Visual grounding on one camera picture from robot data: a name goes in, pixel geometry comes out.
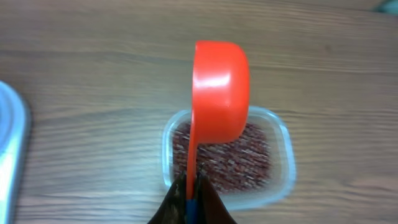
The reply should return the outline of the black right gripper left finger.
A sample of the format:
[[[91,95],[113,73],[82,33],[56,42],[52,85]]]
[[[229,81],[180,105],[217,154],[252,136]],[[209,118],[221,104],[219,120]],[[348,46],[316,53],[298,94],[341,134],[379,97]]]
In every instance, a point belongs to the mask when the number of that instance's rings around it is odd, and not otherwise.
[[[186,224],[186,173],[181,172],[173,181],[159,209],[148,224]]]

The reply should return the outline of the orange measuring scoop blue handle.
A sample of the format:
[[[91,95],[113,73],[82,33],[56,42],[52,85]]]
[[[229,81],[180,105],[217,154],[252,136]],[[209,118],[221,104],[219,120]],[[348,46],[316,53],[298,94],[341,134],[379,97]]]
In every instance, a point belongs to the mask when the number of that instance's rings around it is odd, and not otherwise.
[[[196,42],[187,156],[187,223],[194,223],[196,217],[193,194],[197,147],[231,142],[242,134],[248,116],[249,91],[249,65],[240,46],[223,41]]]

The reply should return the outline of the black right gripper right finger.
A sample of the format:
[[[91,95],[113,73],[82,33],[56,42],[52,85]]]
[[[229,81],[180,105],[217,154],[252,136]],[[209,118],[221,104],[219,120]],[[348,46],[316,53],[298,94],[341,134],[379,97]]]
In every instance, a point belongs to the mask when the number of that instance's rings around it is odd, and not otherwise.
[[[209,178],[200,172],[197,173],[195,181],[195,200],[197,201],[197,224],[237,224]]]

